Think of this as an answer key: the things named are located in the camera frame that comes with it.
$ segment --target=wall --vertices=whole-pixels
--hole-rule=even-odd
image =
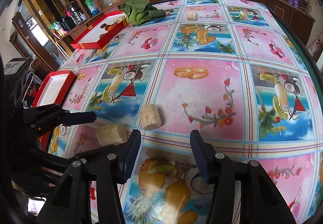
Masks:
[[[17,49],[9,42],[11,35],[12,17],[17,11],[17,4],[19,0],[13,0],[12,3],[5,8],[0,17],[0,54],[3,64],[9,62],[12,58],[22,57]]]

